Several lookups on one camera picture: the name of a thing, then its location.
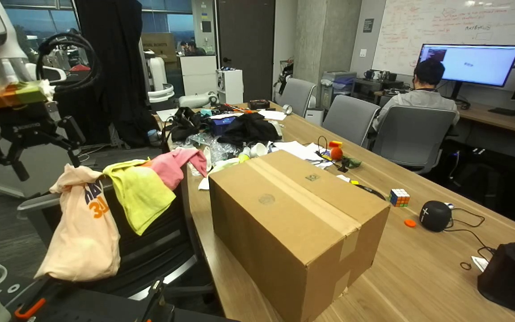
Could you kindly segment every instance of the monitor stand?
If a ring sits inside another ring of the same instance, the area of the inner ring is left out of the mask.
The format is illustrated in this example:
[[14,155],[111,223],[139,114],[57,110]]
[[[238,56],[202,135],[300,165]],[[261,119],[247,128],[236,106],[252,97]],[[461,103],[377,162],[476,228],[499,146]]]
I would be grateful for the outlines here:
[[463,85],[463,83],[454,83],[451,99],[456,103],[456,108],[458,108],[458,110],[470,110],[470,103],[468,103],[468,101],[460,101],[460,99],[458,99],[458,94],[460,94],[461,85]]

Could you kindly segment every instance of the yellow fabric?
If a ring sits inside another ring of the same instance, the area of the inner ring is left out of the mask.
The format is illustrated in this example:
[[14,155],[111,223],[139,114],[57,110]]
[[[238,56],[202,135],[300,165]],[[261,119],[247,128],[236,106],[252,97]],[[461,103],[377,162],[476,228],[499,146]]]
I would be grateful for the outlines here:
[[111,178],[114,194],[125,212],[129,226],[141,237],[175,199],[157,174],[143,160],[114,164],[104,169]]

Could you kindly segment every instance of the beige bag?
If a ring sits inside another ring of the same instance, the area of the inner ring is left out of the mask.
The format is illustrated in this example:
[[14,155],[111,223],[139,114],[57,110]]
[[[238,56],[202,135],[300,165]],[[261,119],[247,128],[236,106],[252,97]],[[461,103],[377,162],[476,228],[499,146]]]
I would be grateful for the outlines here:
[[88,167],[66,165],[50,189],[61,194],[63,217],[36,278],[95,282],[116,275],[120,235],[98,176]]

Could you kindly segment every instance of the man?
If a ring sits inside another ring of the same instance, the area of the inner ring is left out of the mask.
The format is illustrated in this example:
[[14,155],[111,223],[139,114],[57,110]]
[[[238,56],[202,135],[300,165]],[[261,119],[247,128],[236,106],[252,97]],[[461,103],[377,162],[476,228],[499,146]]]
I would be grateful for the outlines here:
[[392,97],[377,114],[372,130],[377,131],[392,108],[415,108],[435,112],[456,112],[452,126],[458,123],[456,103],[443,99],[436,87],[442,81],[443,65],[436,60],[420,62],[413,74],[413,92]]

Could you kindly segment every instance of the office desk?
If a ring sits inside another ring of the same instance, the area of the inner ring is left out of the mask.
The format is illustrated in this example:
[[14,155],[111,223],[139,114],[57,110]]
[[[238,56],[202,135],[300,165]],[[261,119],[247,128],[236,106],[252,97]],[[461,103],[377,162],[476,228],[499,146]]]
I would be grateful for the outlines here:
[[[300,144],[316,142],[318,137],[338,139],[295,115],[284,121],[284,130],[284,140]],[[349,178],[381,192],[406,189],[411,203],[406,208],[392,208],[374,267],[318,321],[515,321],[513,312],[486,301],[476,291],[479,276],[476,269],[460,267],[461,262],[470,262],[470,257],[477,255],[479,244],[472,235],[409,230],[402,221],[417,217],[426,201],[447,201],[486,217],[486,223],[474,232],[490,248],[515,242],[515,223],[347,140],[343,140],[343,149],[347,156],[363,162],[359,169],[349,171]],[[198,178],[188,174],[186,217],[200,239],[200,253],[207,260],[224,314],[243,322],[281,321],[238,260],[215,237],[209,194],[198,192],[197,183]],[[461,212],[456,219],[472,223]]]
[[490,108],[486,106],[470,106],[470,110],[460,110],[460,119],[515,133],[515,117],[490,114]]

